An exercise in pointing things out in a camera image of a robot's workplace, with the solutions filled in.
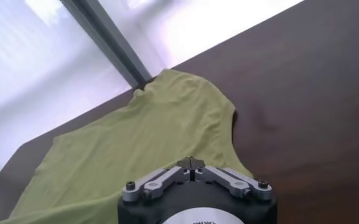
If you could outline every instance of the wooden table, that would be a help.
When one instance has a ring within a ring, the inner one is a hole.
[[[359,0],[306,0],[174,69],[205,77],[236,106],[236,152],[273,185],[279,223],[359,223]],[[53,137],[131,97],[19,148],[0,173],[0,220]]]

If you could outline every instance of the t-shirt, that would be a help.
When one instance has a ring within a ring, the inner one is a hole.
[[[164,70],[126,107],[56,137],[1,223],[117,223],[127,181],[186,156],[251,177],[232,145],[234,111],[207,80]]]

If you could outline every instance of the screw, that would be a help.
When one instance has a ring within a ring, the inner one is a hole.
[[[136,183],[134,181],[128,181],[125,187],[127,191],[132,191],[136,188]]]
[[[147,191],[147,190],[145,190],[145,191],[143,191],[143,198],[145,199],[145,200],[149,200],[149,199],[151,199],[151,197],[152,197],[152,194],[151,194],[151,192],[150,191]]]
[[[267,183],[266,181],[264,180],[258,180],[258,187],[260,188],[267,188],[269,186],[269,183]]]

